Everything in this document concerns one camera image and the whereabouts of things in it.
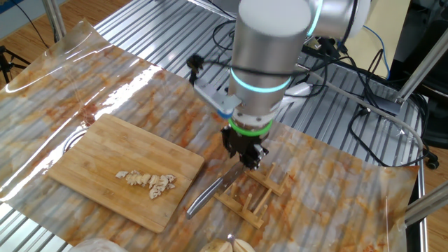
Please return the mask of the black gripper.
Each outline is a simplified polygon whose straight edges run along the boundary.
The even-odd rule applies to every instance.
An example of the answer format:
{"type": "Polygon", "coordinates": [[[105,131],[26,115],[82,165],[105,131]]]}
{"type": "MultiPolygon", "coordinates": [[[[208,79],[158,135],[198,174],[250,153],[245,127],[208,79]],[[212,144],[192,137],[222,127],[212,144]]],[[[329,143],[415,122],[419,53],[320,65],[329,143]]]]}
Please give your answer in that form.
{"type": "Polygon", "coordinates": [[[266,139],[265,136],[246,136],[238,133],[229,125],[220,132],[229,157],[237,156],[238,161],[249,169],[259,168],[260,161],[269,153],[262,146],[262,142],[266,139]]]}

